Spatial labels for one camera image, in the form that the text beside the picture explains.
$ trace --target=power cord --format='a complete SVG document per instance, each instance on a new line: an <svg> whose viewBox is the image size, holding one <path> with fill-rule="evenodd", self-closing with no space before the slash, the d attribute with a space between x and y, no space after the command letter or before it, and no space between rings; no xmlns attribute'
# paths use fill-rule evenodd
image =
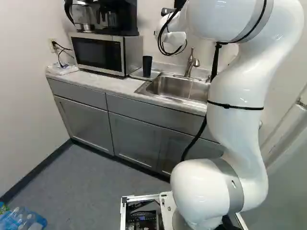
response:
<svg viewBox="0 0 307 230"><path fill-rule="evenodd" d="M163 55L165 55L165 56L178 55L178 54L182 53L182 52L185 50L185 48L187 47L188 42L187 42L187 40L186 40L186 44L185 44L185 46L184 46L183 49L182 49L182 47L183 47L183 45L182 45L182 46L180 46L178 49L176 49L174 52L167 52L167 51L165 50L164 45L163 45L163 42L162 42L162 40L161 40L164 30L165 30L165 29L168 30L168 24L169 24L169 23L172 21L172 19L177 15L177 13L178 13L179 11L182 10L184 4L185 4L185 2L183 2L183 3L173 12L172 16L170 16L170 17L167 19L167 21L166 21L165 24L162 26L162 28L161 28L161 30L160 30L160 32L159 32L159 35L158 35L158 48L159 48L159 51L160 51Z"/></svg>
<svg viewBox="0 0 307 230"><path fill-rule="evenodd" d="M57 43L56 41L53 41L53 42L52 42L52 45L53 45L54 47L56 47L56 48L58 48L57 46L59 46L59 47L62 48L62 50L61 50L61 51L59 52L59 54L58 54L58 61L59 61L59 65L61 66L61 68L64 68L64 66L62 65L62 63L61 63L61 61L60 61L60 59L59 59L59 56L60 56L61 53L63 53L65 50L72 51L72 49L65 48L65 47L61 46L59 43Z"/></svg>
<svg viewBox="0 0 307 230"><path fill-rule="evenodd" d="M225 45L226 43L221 43L221 42L217 42L216 46L215 46L215 53L214 53L214 58L213 58L213 64L212 64L212 71L211 71L211 77L210 77L210 82L212 82L212 80L216 77L217 75L217 67L218 67L218 61L219 61L219 50L220 48L222 48L222 45ZM191 143L189 143L189 145L184 149L182 155L181 155L181 159L180 162L183 162L189 152L189 150L195 145L196 141L201 137L201 134L203 133L203 131L205 130L207 126L207 114L204 117L204 120L201 124L201 127L198 131L198 133L196 134L196 136L193 138L193 140L191 141Z"/></svg>

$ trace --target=sink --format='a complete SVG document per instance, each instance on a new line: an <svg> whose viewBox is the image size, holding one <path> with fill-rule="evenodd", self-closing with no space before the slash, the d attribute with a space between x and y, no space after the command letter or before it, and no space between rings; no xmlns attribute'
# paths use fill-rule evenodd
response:
<svg viewBox="0 0 307 230"><path fill-rule="evenodd" d="M206 104L210 84L204 80L162 74L152 82L145 82L135 92L185 104Z"/></svg>

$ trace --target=robotic arm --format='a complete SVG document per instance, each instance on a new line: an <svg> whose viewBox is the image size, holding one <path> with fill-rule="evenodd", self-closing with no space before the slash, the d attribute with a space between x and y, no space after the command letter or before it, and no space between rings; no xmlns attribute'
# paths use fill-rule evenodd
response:
<svg viewBox="0 0 307 230"><path fill-rule="evenodd" d="M174 200L188 225L214 229L223 215L250 210L266 198L260 115L276 69L301 36L304 14L298 0L188 0L163 29L172 14L155 31L161 42L181 46L187 32L239 43L236 59L212 81L207 105L208 127L226 147L224 155L184 161L171 174Z"/></svg>

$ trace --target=baseboard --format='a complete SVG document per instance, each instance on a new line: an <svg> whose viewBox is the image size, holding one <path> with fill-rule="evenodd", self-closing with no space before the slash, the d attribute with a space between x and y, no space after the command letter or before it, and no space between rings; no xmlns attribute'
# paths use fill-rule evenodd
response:
<svg viewBox="0 0 307 230"><path fill-rule="evenodd" d="M157 178L157 179L159 179L159 180L162 180L162 181L165 181L165 182L170 183L170 178L169 178L168 176L164 176L164 175L161 175L161 174L159 174L159 173L157 173L157 172L150 171L149 169L145 169L145 168L139 166L138 164L132 163L132 162L130 162L130 161L127 161L127 160L125 160L125 159L119 158L119 157L117 157L117 156L112 156L112 155L110 155L110 154L108 154L108 153L105 153L105 152L103 152L103 151L101 151L101 150L98 150L98 149L95 149L95 148L90 147L90 146L88 146L88 145L85 145L85 144L83 144L83 143L80 143L80 142L78 142L78 141L76 141L76 140L72 140L72 141L73 141L73 143L74 143L75 145L78 145L79 147L81 147L81 148L83 148L83 149L89 150L89 151L91 151L91 152L94 152L94 153L96 153L96 154L102 156L102 157L106 157L106 158L111 159L111 160L113 160L113 161L116 161L116 162L119 162L119 163L121 163L121 164L124 164L124 165L126 165L126 166L128 166L128 167L130 167L130 168L133 168L133 169L135 169L135 170L138 170L138 171L140 171L140 172L142 172L142 173L145 173L145 174L147 174L147 175L150 175L150 176L152 176L152 177L155 177L155 178Z"/></svg>
<svg viewBox="0 0 307 230"><path fill-rule="evenodd" d="M37 175L39 175L47 166L49 166L57 157L59 157L66 149L73 144L72 140L67 140L64 144L58 147L51 155L44 159L38 166L30 171L23 179L15 184L9 191L7 191L0 201L5 204L9 203L21 190L23 190Z"/></svg>

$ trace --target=black tumbler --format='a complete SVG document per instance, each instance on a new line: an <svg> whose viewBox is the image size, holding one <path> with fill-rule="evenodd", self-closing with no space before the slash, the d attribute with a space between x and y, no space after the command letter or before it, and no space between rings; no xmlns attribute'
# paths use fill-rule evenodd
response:
<svg viewBox="0 0 307 230"><path fill-rule="evenodd" d="M150 77L152 73L152 56L143 56L143 77Z"/></svg>

